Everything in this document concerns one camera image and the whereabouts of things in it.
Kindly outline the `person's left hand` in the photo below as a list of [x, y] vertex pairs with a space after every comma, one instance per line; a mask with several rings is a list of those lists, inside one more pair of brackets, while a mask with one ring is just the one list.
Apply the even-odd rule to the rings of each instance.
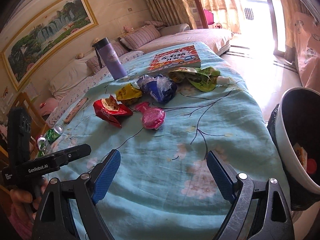
[[10, 197], [12, 206], [9, 221], [13, 226], [18, 226], [31, 231], [42, 196], [34, 199], [32, 194], [28, 191], [12, 189], [10, 191]]

